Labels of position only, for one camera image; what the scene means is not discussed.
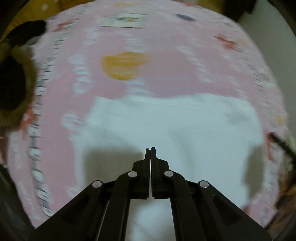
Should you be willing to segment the person right hand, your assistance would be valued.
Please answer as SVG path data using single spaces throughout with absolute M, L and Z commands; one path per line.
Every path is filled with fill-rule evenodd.
M 295 194 L 295 169 L 285 172 L 280 177 L 280 196 L 278 204 L 283 200 Z

